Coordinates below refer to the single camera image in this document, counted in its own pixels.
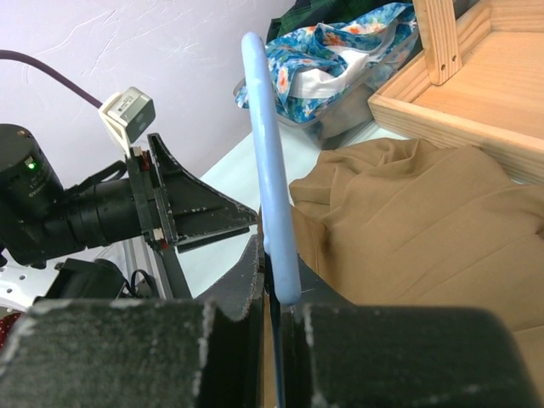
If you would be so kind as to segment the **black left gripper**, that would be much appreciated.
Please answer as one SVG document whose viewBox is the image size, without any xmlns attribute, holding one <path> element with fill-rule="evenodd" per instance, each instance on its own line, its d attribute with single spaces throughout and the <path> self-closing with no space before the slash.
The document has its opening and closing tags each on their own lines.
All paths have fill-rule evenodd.
<svg viewBox="0 0 544 408">
<path fill-rule="evenodd" d="M 183 167 L 158 133 L 148 142 L 150 151 L 129 148 L 126 165 L 141 234 L 151 249 L 188 252 L 243 235 L 257 223 L 255 210 Z"/>
</svg>

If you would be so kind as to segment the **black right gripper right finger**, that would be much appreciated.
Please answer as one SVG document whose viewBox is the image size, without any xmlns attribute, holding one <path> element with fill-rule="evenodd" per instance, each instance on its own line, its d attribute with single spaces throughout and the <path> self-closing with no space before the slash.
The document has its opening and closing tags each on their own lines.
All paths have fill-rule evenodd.
<svg viewBox="0 0 544 408">
<path fill-rule="evenodd" d="M 490 311 L 360 306 L 298 263 L 282 310 L 285 407 L 540 407 L 513 335 Z"/>
</svg>

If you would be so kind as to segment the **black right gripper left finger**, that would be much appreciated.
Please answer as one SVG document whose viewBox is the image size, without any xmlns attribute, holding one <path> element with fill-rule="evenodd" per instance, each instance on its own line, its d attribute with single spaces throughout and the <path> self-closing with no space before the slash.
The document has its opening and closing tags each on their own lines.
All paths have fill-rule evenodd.
<svg viewBox="0 0 544 408">
<path fill-rule="evenodd" d="M 257 407 L 263 257 L 194 300 L 43 300 L 1 353 L 4 407 Z"/>
</svg>

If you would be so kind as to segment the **light blue wire hanger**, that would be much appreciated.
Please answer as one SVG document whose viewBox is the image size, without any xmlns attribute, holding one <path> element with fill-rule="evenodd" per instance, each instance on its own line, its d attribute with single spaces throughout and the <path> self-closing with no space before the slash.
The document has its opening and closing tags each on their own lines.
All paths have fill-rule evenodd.
<svg viewBox="0 0 544 408">
<path fill-rule="evenodd" d="M 269 260 L 276 400 L 279 407 L 285 407 L 281 308 L 300 301 L 302 284 L 268 59 L 257 33 L 243 36 L 241 55 L 258 170 L 263 246 Z"/>
</svg>

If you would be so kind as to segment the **tan brown skirt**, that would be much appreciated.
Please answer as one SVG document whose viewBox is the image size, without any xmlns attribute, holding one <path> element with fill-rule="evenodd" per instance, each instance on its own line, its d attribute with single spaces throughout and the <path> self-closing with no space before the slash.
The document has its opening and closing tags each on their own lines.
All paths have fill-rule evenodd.
<svg viewBox="0 0 544 408">
<path fill-rule="evenodd" d="M 543 188 L 471 146 L 376 139 L 289 186 L 299 257 L 353 304 L 467 307 L 513 335 L 543 397 Z"/>
</svg>

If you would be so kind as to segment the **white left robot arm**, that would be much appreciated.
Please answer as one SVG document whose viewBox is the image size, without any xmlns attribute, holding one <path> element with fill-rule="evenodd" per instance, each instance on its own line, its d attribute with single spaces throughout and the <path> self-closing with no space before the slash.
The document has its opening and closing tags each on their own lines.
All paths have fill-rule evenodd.
<svg viewBox="0 0 544 408">
<path fill-rule="evenodd" d="M 48 299 L 157 298 L 156 279 L 142 269 L 125 278 L 111 261 L 75 259 L 77 252 L 141 237 L 174 296 L 188 298 L 176 254 L 244 234 L 257 214 L 187 171 L 160 135 L 148 142 L 148 150 L 133 147 L 126 159 L 65 189 L 31 132 L 3 124 L 2 263 L 44 269 L 61 258 Z"/>
</svg>

